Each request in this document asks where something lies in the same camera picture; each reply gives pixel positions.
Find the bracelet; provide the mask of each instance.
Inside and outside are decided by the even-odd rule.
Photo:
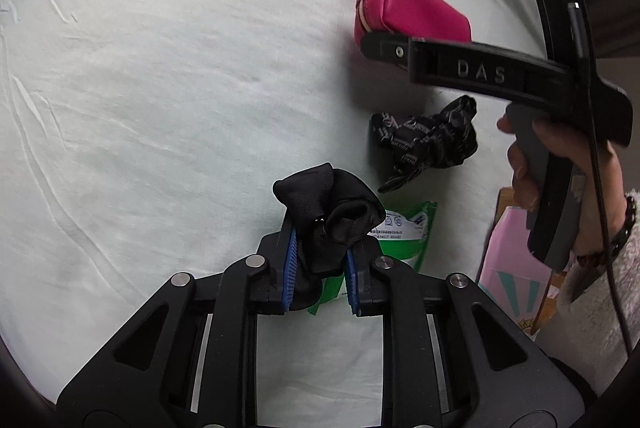
[[[629,240],[631,236],[631,231],[634,228],[636,223],[636,200],[633,196],[626,196],[626,213],[625,213],[625,224],[622,226],[622,229],[610,240],[611,245],[611,258],[615,259],[622,248],[625,247],[626,242]],[[580,264],[580,267],[598,267],[599,265],[603,265],[607,262],[607,257],[605,256],[604,251],[599,253],[592,253],[590,255],[583,255],[580,257],[576,257],[576,261]]]

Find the screw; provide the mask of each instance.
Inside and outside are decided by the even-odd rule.
[[[262,255],[250,255],[244,261],[249,267],[260,267],[264,264],[264,257]]]
[[[469,285],[469,279],[465,275],[462,275],[462,273],[451,275],[449,281],[453,287],[459,287],[460,289]]]
[[[394,259],[392,259],[391,257],[378,257],[376,259],[376,266],[378,266],[380,269],[391,269],[392,267],[394,267]]]
[[[190,280],[191,277],[189,273],[176,273],[171,277],[171,283],[176,287],[184,287]]]

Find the black scrunchie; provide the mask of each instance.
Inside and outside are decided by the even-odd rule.
[[[287,207],[302,242],[299,259],[320,278],[340,275],[347,249],[386,216],[367,185],[329,163],[276,181],[273,193]]]
[[[396,119],[382,113],[371,117],[371,130],[379,147],[393,152],[393,175],[378,188],[385,193],[415,179],[425,168],[462,164],[478,150],[471,120],[476,101],[461,96],[433,116]]]

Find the zipper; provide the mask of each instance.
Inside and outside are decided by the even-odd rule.
[[[364,0],[360,0],[360,2],[358,3],[358,18],[360,19],[360,23],[362,24],[364,30],[367,33],[371,33],[373,30],[367,22],[367,17],[364,14]]]

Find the triangular cutout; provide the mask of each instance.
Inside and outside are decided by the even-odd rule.
[[[118,363],[128,364],[139,370],[148,369],[168,312],[168,305],[158,307],[120,347],[113,351],[113,358]]]
[[[500,324],[480,305],[473,307],[474,319],[480,331],[484,351],[492,370],[500,371],[527,361],[527,353]]]

